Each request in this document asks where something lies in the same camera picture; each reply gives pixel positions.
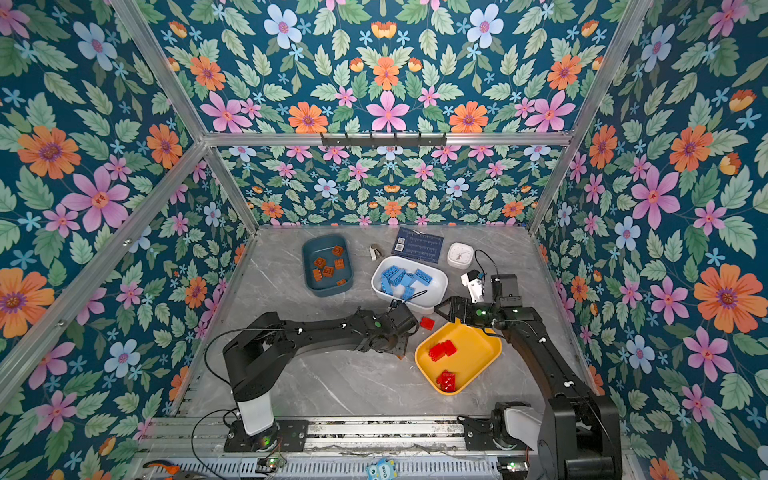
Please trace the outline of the red lego brick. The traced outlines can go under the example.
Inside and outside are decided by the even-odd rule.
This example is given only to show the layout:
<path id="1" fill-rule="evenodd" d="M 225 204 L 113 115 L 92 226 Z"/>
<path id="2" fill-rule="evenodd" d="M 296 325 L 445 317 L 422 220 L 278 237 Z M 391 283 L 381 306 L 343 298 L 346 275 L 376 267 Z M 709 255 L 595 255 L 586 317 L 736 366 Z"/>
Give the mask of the red lego brick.
<path id="1" fill-rule="evenodd" d="M 440 388 L 440 390 L 441 390 L 442 392 L 445 392 L 445 393 L 453 393 L 453 392 L 455 392 L 455 391 L 456 391 L 456 380 L 455 380 L 455 382 L 454 382 L 454 383 L 452 383 L 452 384 L 443 385 L 443 386 L 440 386 L 440 385 L 438 385 L 438 386 L 439 386 L 439 388 Z"/>
<path id="2" fill-rule="evenodd" d="M 438 343 L 429 350 L 428 355 L 433 362 L 437 362 L 445 356 L 445 347 Z"/>
<path id="3" fill-rule="evenodd" d="M 435 326 L 435 321 L 429 317 L 423 317 L 420 321 L 420 326 L 429 331 L 432 331 Z"/>
<path id="4" fill-rule="evenodd" d="M 457 347 L 451 340 L 446 340 L 441 343 L 442 352 L 445 356 L 451 357 L 457 352 Z"/>
<path id="5" fill-rule="evenodd" d="M 436 383 L 440 386 L 452 384 L 455 382 L 455 375 L 447 370 L 440 373 L 436 379 Z"/>

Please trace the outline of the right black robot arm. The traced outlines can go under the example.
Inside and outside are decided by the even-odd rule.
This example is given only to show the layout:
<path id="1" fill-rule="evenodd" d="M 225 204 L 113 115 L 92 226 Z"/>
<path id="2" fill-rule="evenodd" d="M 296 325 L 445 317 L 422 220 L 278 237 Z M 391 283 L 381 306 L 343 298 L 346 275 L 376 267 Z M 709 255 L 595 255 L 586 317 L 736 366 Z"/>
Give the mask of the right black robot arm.
<path id="1" fill-rule="evenodd" d="M 487 418 L 459 417 L 469 450 L 497 448 L 505 479 L 619 479 L 623 459 L 619 414 L 575 373 L 553 344 L 541 315 L 524 306 L 513 274 L 490 278 L 492 298 L 469 282 L 468 297 L 434 308 L 453 323 L 504 339 L 524 360 L 544 398 L 537 413 L 525 402 L 499 402 Z"/>

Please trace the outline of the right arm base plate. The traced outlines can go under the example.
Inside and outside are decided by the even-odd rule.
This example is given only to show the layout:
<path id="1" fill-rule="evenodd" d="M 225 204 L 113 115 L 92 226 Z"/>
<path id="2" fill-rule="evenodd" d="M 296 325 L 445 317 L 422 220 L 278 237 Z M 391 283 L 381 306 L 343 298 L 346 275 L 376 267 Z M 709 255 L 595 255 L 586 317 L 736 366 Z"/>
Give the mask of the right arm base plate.
<path id="1" fill-rule="evenodd" d="M 505 451 L 515 447 L 514 443 L 494 434 L 491 419 L 458 416 L 457 421 L 463 428 L 467 451 Z"/>

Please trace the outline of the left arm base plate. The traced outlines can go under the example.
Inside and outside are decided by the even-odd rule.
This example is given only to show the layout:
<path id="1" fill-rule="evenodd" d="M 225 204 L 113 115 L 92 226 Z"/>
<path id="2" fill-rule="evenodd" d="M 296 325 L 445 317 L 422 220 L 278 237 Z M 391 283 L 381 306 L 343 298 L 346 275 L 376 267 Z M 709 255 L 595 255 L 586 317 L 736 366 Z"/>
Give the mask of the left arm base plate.
<path id="1" fill-rule="evenodd" d="M 244 422 L 236 420 L 229 428 L 223 450 L 226 453 L 302 452 L 309 425 L 307 420 L 278 419 L 263 432 L 249 435 Z"/>

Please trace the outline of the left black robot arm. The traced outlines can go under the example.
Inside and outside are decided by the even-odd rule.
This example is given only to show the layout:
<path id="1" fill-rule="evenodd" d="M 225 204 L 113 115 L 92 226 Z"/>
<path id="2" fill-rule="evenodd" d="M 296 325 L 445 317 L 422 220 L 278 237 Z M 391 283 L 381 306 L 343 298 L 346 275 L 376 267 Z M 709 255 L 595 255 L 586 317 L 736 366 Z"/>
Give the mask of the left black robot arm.
<path id="1" fill-rule="evenodd" d="M 322 321 L 283 320 L 274 311 L 260 315 L 222 349 L 246 438 L 255 440 L 277 427 L 271 391 L 295 358 L 334 351 L 402 357 L 418 329 L 419 320 L 399 301 L 382 313 L 357 308 L 346 317 Z"/>

